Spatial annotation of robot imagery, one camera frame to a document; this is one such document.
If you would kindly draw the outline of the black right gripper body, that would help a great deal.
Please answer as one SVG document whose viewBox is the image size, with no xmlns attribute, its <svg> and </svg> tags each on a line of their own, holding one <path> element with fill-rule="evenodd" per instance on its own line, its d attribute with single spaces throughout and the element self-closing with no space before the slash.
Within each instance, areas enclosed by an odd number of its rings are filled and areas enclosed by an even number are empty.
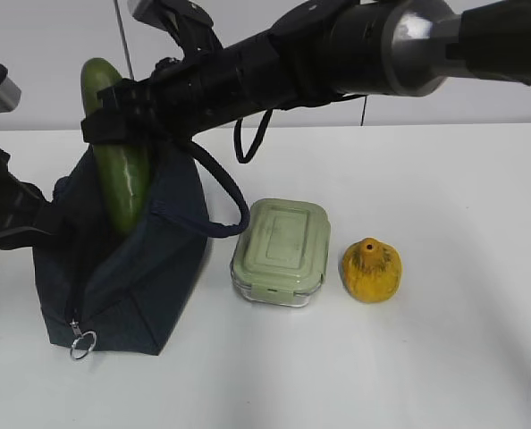
<svg viewBox="0 0 531 429">
<path fill-rule="evenodd" d="M 95 147 L 145 146 L 151 138 L 191 138 L 216 126 L 201 99 L 193 63 L 166 57 L 144 80 L 125 79 L 104 58 L 81 69 L 83 140 Z"/>
</svg>

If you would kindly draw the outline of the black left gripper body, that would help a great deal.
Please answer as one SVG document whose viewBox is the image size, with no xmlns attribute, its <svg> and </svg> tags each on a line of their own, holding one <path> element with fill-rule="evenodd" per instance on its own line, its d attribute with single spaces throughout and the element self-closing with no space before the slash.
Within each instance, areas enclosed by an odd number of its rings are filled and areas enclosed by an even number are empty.
<svg viewBox="0 0 531 429">
<path fill-rule="evenodd" d="M 33 246 L 69 246 L 76 229 L 61 207 L 38 198 L 32 221 Z"/>
</svg>

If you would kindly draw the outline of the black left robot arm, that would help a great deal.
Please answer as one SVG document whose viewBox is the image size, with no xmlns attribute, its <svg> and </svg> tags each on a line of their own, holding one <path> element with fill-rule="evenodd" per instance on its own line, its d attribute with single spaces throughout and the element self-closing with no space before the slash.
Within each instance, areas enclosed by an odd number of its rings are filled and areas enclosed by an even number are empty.
<svg viewBox="0 0 531 429">
<path fill-rule="evenodd" d="M 12 175 L 10 159 L 0 148 L 0 250 L 70 245 L 74 229 L 65 212 L 37 186 Z"/>
</svg>

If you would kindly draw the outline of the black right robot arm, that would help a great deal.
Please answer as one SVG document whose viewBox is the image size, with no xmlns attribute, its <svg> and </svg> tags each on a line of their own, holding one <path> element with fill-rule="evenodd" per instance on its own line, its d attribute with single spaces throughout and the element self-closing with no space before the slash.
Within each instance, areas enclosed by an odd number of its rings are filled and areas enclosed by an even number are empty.
<svg viewBox="0 0 531 429">
<path fill-rule="evenodd" d="M 81 124 L 89 144 L 189 139 L 253 114 L 261 142 L 276 110 L 425 97 L 449 78 L 531 86 L 531 1 L 463 13 L 444 1 L 307 1 L 230 46 L 191 1 L 138 1 L 131 12 L 166 31 L 183 57 L 101 90 L 99 109 Z"/>
</svg>

